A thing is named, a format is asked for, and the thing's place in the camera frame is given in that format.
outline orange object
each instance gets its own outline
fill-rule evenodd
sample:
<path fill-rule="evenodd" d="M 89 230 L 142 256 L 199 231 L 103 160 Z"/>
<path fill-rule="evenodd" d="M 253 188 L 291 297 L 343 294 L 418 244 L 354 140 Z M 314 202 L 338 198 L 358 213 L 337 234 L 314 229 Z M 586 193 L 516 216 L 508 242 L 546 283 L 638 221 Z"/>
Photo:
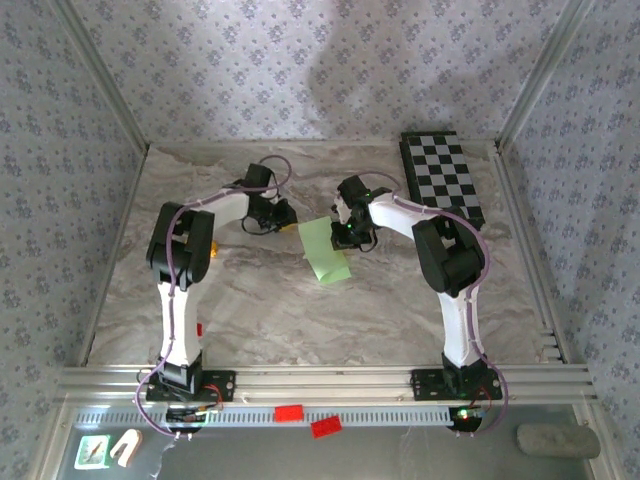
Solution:
<path fill-rule="evenodd" d="M 284 407 L 276 407 L 276 423 L 300 422 L 303 419 L 304 409 L 302 408 L 302 405 L 286 405 Z"/>
<path fill-rule="evenodd" d="M 313 438 L 325 437 L 333 433 L 338 433 L 340 430 L 342 430 L 342 423 L 338 415 L 311 424 L 311 435 L 313 435 Z"/>

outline green paper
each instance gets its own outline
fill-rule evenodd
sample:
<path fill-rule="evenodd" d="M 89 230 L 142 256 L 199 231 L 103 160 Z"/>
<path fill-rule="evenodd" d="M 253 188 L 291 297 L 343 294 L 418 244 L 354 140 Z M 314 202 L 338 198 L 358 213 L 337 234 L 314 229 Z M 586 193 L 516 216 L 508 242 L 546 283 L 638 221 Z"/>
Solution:
<path fill-rule="evenodd" d="M 298 224 L 305 256 L 318 281 L 328 284 L 351 278 L 344 254 L 331 246 L 331 218 L 322 217 Z"/>

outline purple cable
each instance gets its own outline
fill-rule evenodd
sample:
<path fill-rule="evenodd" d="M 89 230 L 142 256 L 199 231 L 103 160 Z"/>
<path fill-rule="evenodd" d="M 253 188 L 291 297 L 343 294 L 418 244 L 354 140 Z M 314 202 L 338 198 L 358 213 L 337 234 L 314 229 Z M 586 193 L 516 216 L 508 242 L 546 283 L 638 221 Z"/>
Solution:
<path fill-rule="evenodd" d="M 450 212 L 445 212 L 443 210 L 436 210 L 436 209 L 426 208 L 426 207 L 424 207 L 422 205 L 418 205 L 417 203 L 407 202 L 407 201 L 399 198 L 398 197 L 398 191 L 401 188 L 400 182 L 398 182 L 398 180 L 396 180 L 393 176 L 391 176 L 391 175 L 389 175 L 387 173 L 384 173 L 384 172 L 377 172 L 377 171 L 367 171 L 367 172 L 358 173 L 357 175 L 379 175 L 379 176 L 388 178 L 389 180 L 391 180 L 396 185 L 396 188 L 391 192 L 391 197 L 393 198 L 393 202 L 396 205 L 398 205 L 399 207 L 402 207 L 402 208 L 404 208 L 406 210 L 409 210 L 411 212 L 427 213 L 427 214 L 431 214 L 431 215 L 440 215 L 440 216 L 449 218 L 449 219 L 453 220 L 454 222 L 458 222 L 460 225 L 462 225 L 467 230 L 469 230 L 471 233 L 473 233 L 473 236 L 478 241 L 478 245 L 480 245 L 480 249 L 482 250 L 482 254 L 484 255 L 484 258 L 485 258 L 485 266 L 482 269 L 482 272 L 480 272 L 480 276 L 478 277 L 478 279 L 474 283 L 472 283 L 469 287 L 467 287 L 467 289 L 466 289 L 467 291 L 466 291 L 466 295 L 465 295 L 465 300 L 467 302 L 467 328 L 469 329 L 469 335 L 471 337 L 471 345 L 473 345 L 474 351 L 480 357 L 480 359 L 489 368 L 491 368 L 493 371 L 495 371 L 496 374 L 498 375 L 498 379 L 500 380 L 500 383 L 502 384 L 502 388 L 504 390 L 504 394 L 503 394 L 504 403 L 502 404 L 502 408 L 500 409 L 500 413 L 495 418 L 495 420 L 493 422 L 491 422 L 491 424 L 489 424 L 488 427 L 483 428 L 479 432 L 471 433 L 470 436 L 491 432 L 492 430 L 494 430 L 500 424 L 500 422 L 502 422 L 502 420 L 504 419 L 505 415 L 507 414 L 507 409 L 509 407 L 509 385 L 508 385 L 507 379 L 504 377 L 504 374 L 502 373 L 502 371 L 491 360 L 489 360 L 484 353 L 482 353 L 480 351 L 480 348 L 478 347 L 478 343 L 477 343 L 478 340 L 476 338 L 476 331 L 475 331 L 475 328 L 473 326 L 473 306 L 471 304 L 471 292 L 473 291 L 474 288 L 478 287 L 484 281 L 485 278 L 487 278 L 487 275 L 489 275 L 489 269 L 491 267 L 491 256 L 489 255 L 489 247 L 487 246 L 487 243 L 484 241 L 484 239 L 480 235 L 480 232 L 478 232 L 478 230 L 476 230 L 466 219 L 464 219 L 462 217 L 459 217 L 458 215 L 455 215 L 455 214 L 450 213 Z"/>
<path fill-rule="evenodd" d="M 263 163 L 266 160 L 269 160 L 271 158 L 278 158 L 278 159 L 282 160 L 287 165 L 287 176 L 280 183 L 276 182 L 276 183 L 274 183 L 273 185 L 271 185 L 269 187 L 238 187 L 238 188 L 232 188 L 232 189 L 229 189 L 229 190 L 223 190 L 222 192 L 217 192 L 217 193 L 211 195 L 210 197 L 205 198 L 204 200 L 196 200 L 195 202 L 190 202 L 190 203 L 187 203 L 187 204 L 183 205 L 176 212 L 176 214 L 171 219 L 171 222 L 169 223 L 169 228 L 167 229 L 167 238 L 166 238 L 167 265 L 169 265 L 169 276 L 171 277 L 171 283 L 170 283 L 170 286 L 169 286 L 169 324 L 170 324 L 170 328 L 169 328 L 169 347 L 167 348 L 167 351 L 164 354 L 164 356 L 162 357 L 162 359 L 160 360 L 160 362 L 153 369 L 151 369 L 151 371 L 149 373 L 147 373 L 147 375 L 140 381 L 140 383 L 138 384 L 138 387 L 136 388 L 135 397 L 133 398 L 134 402 L 136 404 L 136 407 L 138 408 L 138 412 L 140 413 L 140 415 L 142 415 L 142 417 L 146 420 L 146 422 L 149 424 L 149 426 L 151 428 L 153 428 L 156 432 L 158 432 L 158 433 L 160 433 L 162 435 L 166 435 L 168 437 L 175 437 L 176 436 L 176 434 L 170 432 L 169 430 L 165 430 L 160 425 L 158 425 L 156 422 L 154 422 L 153 419 L 149 416 L 149 414 L 144 411 L 144 408 L 142 408 L 142 403 L 140 402 L 140 393 L 142 392 L 142 387 L 149 381 L 149 379 L 153 375 L 158 373 L 160 371 L 160 369 L 167 362 L 167 358 L 169 357 L 169 355 L 171 354 L 171 351 L 173 349 L 173 341 L 175 340 L 175 338 L 173 336 L 174 335 L 174 327 L 175 327 L 175 325 L 174 325 L 174 322 L 175 322 L 175 320 L 174 320 L 174 312 L 173 312 L 173 298 L 174 298 L 174 293 L 175 293 L 175 290 L 176 290 L 176 285 L 178 283 L 178 279 L 177 279 L 177 276 L 176 276 L 175 265 L 173 263 L 173 252 L 171 250 L 171 241 L 173 240 L 173 230 L 174 230 L 174 228 L 176 226 L 176 223 L 178 222 L 178 220 L 182 216 L 182 214 L 185 213 L 190 208 L 201 207 L 203 205 L 208 205 L 208 204 L 210 204 L 212 202 L 215 202 L 216 200 L 219 200 L 219 199 L 221 199 L 223 197 L 226 197 L 227 195 L 235 195 L 235 194 L 239 194 L 239 193 L 263 193 L 263 192 L 268 192 L 268 191 L 271 191 L 271 190 L 280 189 L 280 187 L 284 186 L 289 181 L 289 179 L 291 178 L 291 175 L 293 174 L 293 167 L 291 166 L 291 162 L 289 162 L 289 160 L 287 160 L 282 155 L 267 155 L 266 157 L 263 157 L 260 160 L 258 160 L 258 163 Z"/>

